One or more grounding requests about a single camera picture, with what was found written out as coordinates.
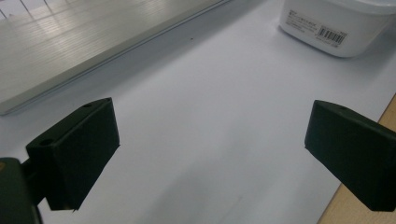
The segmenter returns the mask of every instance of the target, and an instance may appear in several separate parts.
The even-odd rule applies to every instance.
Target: white table surface
[[[304,136],[315,99],[378,120],[396,29],[338,59],[278,28],[283,1],[233,0],[0,117],[2,157],[112,97],[121,146],[80,210],[45,223],[316,223],[339,185]]]

